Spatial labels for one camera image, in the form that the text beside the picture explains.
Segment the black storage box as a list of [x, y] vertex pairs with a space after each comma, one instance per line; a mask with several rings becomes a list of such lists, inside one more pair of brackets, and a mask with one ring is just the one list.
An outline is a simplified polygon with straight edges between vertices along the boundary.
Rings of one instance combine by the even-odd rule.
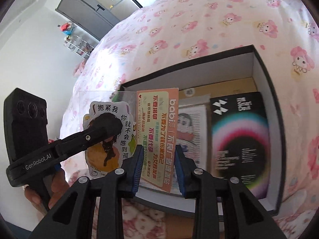
[[128, 81], [140, 90], [179, 89], [184, 154], [215, 177], [236, 177], [271, 214], [279, 212], [286, 166], [282, 113], [273, 82], [252, 45], [195, 58]]

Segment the pink cartoon print bedspread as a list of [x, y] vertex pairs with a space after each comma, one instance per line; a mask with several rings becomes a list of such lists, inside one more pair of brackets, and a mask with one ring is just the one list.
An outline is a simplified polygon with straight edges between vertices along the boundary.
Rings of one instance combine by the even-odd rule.
[[303, 238], [318, 210], [318, 26], [300, 0], [156, 0], [110, 30], [78, 77], [61, 138], [78, 132], [89, 95], [169, 66], [253, 45], [279, 98], [286, 133], [283, 203], [275, 218]]

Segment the orange babi sticker card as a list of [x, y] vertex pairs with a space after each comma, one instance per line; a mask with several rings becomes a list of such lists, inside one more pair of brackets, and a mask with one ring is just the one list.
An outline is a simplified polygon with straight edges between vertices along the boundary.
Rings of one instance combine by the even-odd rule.
[[137, 142], [144, 148], [141, 178], [171, 192], [178, 121], [178, 88], [137, 92]]

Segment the brown cardboard sheet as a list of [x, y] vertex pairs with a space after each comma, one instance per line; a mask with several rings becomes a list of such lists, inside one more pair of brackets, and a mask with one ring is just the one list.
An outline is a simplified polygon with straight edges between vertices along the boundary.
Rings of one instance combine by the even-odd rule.
[[179, 99], [210, 95], [211, 98], [258, 91], [252, 77], [224, 81], [179, 91]]

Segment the black Smart Deal box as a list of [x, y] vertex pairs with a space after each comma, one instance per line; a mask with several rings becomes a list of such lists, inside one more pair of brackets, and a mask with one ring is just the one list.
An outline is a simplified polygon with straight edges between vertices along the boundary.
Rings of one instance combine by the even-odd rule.
[[269, 125], [262, 94], [212, 98], [211, 174], [238, 178], [257, 199], [267, 195], [270, 175]]

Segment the white shelf rack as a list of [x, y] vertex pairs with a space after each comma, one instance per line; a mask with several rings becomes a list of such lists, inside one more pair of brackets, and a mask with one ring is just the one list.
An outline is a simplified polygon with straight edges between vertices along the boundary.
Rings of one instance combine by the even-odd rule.
[[64, 38], [64, 46], [83, 59], [88, 59], [94, 50], [92, 45], [77, 35], [66, 36]]

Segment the cartoon girl sticker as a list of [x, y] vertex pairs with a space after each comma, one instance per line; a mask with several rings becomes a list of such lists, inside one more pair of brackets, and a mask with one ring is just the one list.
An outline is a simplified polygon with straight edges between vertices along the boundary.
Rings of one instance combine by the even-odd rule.
[[89, 113], [83, 117], [83, 128], [87, 129], [109, 113], [121, 121], [119, 134], [104, 139], [85, 150], [85, 161], [91, 178], [99, 178], [121, 167], [123, 160], [131, 157], [136, 148], [135, 122], [127, 102], [97, 102], [90, 104]]

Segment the pink plush toy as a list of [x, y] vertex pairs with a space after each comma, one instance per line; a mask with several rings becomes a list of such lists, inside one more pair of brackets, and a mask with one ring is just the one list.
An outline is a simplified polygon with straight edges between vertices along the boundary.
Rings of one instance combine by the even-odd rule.
[[64, 23], [63, 25], [61, 25], [59, 28], [60, 28], [61, 32], [63, 32], [67, 36], [70, 36], [70, 35], [72, 35], [75, 27], [72, 25], [71, 22], [67, 22], [67, 23]]

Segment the grey door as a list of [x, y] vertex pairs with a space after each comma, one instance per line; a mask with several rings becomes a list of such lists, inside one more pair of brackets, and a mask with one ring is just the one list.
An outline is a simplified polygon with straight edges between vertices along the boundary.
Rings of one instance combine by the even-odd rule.
[[101, 40], [119, 19], [96, 0], [61, 0], [56, 11]]

